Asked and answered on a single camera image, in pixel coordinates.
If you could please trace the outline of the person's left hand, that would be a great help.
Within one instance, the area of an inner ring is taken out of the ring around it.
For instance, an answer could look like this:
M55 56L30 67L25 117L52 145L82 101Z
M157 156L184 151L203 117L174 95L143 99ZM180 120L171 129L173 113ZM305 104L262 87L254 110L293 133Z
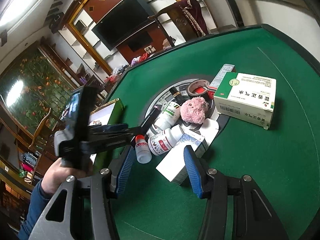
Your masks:
M72 167L64 167L62 165L62 158L58 158L50 168L48 168L44 175L44 178L41 181L41 189L45 195L51 197L68 176L74 176L76 179L81 179L90 176L92 171L93 163L91 160L89 160L87 171L83 171Z

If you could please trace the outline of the person's blue sleeved left forearm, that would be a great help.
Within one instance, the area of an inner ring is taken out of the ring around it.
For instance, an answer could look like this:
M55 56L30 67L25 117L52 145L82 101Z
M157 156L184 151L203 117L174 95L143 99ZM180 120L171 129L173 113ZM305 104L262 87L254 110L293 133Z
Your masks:
M49 203L52 195L45 193L41 183L42 179L36 184L31 194L30 205L28 209L27 219L21 225L20 231L18 233L18 239L27 240L39 219L44 208Z

